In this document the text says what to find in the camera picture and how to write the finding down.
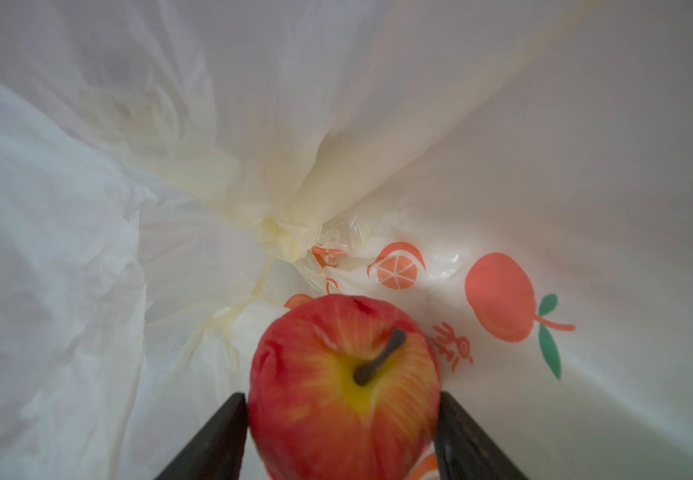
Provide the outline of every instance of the printed chinese character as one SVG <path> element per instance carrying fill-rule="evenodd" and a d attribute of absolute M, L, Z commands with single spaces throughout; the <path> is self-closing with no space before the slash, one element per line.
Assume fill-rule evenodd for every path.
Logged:
<path fill-rule="evenodd" d="M 433 339 L 435 346 L 439 349 L 440 355 L 445 355 L 448 362 L 453 361 L 451 372 L 456 373 L 456 367 L 459 365 L 459 360 L 469 360 L 469 363 L 474 363 L 472 358 L 472 347 L 469 345 L 469 340 L 465 336 L 456 336 L 453 327 L 448 323 L 441 323 L 440 326 L 434 326 L 433 329 L 438 333 Z M 456 345 L 458 355 L 449 350 L 446 346 L 450 344 Z"/>

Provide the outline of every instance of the red apple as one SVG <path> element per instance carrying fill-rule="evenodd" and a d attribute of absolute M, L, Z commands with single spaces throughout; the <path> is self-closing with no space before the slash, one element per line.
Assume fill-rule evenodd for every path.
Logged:
<path fill-rule="evenodd" d="M 248 415 L 273 480 L 403 480 L 437 427 L 437 360 L 391 303 L 329 295 L 261 337 Z"/>

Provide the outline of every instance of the white plastic bag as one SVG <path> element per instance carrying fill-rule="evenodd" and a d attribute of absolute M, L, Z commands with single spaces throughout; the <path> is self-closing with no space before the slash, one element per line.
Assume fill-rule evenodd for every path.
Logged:
<path fill-rule="evenodd" d="M 4 201 L 21 202 L 24 223 L 54 222 L 47 244 L 68 238 L 72 224 L 61 219 L 75 205 L 96 220 L 86 225 L 93 234 L 129 228 L 140 239 L 121 254 L 101 250 L 104 262 L 140 273 L 119 279 L 125 294 L 98 300 L 129 329 L 103 330 L 117 350 L 90 357 L 100 366 L 85 382 L 53 380 L 47 360 L 21 358 L 8 340 L 18 332 L 0 323 L 10 359 L 0 366 L 0 396 L 23 403 L 0 408 L 0 475 L 153 478 L 246 387 L 255 339 L 289 295 L 313 293 L 306 279 L 320 293 L 391 300 L 441 337 L 455 354 L 450 363 L 441 355 L 445 387 L 530 478 L 693 477 L 693 4 L 594 3 L 0 6 L 0 82 L 92 145 L 21 100 L 2 104 L 14 96 L 0 87 L 8 154 L 0 150 L 0 161 L 16 162 L 8 147 L 17 145 L 45 158 L 30 170 L 38 178 L 72 185 L 98 169 L 112 182 L 38 204 L 21 201 L 28 182 L 12 180 Z M 40 150 L 25 150 L 22 130 L 35 125 L 45 129 Z M 21 136 L 6 141 L 6 127 Z M 75 165 L 75 150 L 88 159 Z M 110 158 L 252 228 L 301 275 L 268 261 L 249 234 Z M 120 226 L 96 203 L 109 191 L 135 199 L 106 214 Z M 135 217 L 138 226 L 119 219 Z M 3 230 L 16 224 L 3 225 L 0 238 L 16 237 Z M 98 248 L 93 239 L 50 254 L 18 248 L 72 258 Z M 465 285 L 488 254 L 519 265 L 537 304 L 556 295 L 546 320 L 576 331 L 552 331 L 550 341 L 535 323 L 528 338 L 506 342 L 487 330 Z M 405 280 L 380 281 L 397 257 L 406 259 Z M 90 265 L 66 271 L 92 275 Z M 3 284 L 29 282 L 16 272 L 23 276 Z M 43 283 L 29 283 L 38 298 L 56 296 L 62 283 L 83 292 L 45 323 L 71 330 L 64 317 L 95 305 L 93 292 L 43 273 Z M 144 283 L 146 302 L 131 310 L 128 293 L 143 295 Z M 8 308 L 0 304 L 0 318 L 12 317 Z M 88 314 L 83 325 L 104 321 Z M 56 333 L 33 343 L 64 351 L 68 340 Z M 64 359 L 64 368 L 83 358 Z M 26 370 L 35 375 L 28 392 L 7 381 Z M 52 410 L 41 400 L 61 389 L 59 398 L 90 402 L 90 385 L 107 395 L 93 417 L 82 403 Z M 28 407 L 42 408 L 40 417 Z M 39 441 L 17 436 L 16 418 L 46 428 Z M 248 452 L 244 476 L 258 478 Z"/>

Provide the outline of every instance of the apple stem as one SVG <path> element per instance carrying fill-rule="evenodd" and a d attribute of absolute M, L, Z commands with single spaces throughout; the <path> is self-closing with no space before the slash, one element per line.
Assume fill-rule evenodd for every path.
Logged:
<path fill-rule="evenodd" d="M 373 376 L 376 375 L 376 372 L 379 371 L 381 365 L 383 365 L 399 347 L 403 346 L 406 340 L 408 340 L 408 334 L 405 333 L 405 330 L 392 330 L 390 341 L 387 343 L 387 346 L 384 347 L 384 350 L 381 350 L 379 356 L 371 363 L 363 365 L 354 371 L 355 383 L 359 386 L 367 385 Z"/>

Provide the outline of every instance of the orange fruit illustration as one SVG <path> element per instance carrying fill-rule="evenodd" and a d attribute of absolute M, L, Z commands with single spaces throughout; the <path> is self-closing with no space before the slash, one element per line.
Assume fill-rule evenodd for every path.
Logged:
<path fill-rule="evenodd" d="M 534 321 L 564 332 L 576 329 L 536 313 L 531 280 L 517 262 L 504 254 L 488 254 L 477 260 L 467 274 L 464 291 L 483 328 L 505 342 L 523 341 L 533 330 Z"/>
<path fill-rule="evenodd" d="M 306 295 L 304 293 L 298 293 L 296 295 L 293 295 L 291 298 L 288 299 L 287 302 L 285 302 L 285 308 L 291 308 L 294 309 L 299 305 L 303 305 L 304 303 L 307 303 L 312 300 L 312 297 L 309 295 Z"/>
<path fill-rule="evenodd" d="M 405 480 L 431 480 L 439 478 L 437 455 L 432 451 L 419 464 L 410 471 Z"/>
<path fill-rule="evenodd" d="M 405 242 L 395 242 L 384 247 L 376 261 L 368 266 L 368 276 L 375 268 L 379 281 L 392 290 L 405 290 L 416 283 L 420 264 L 424 270 L 427 266 L 418 249 Z"/>

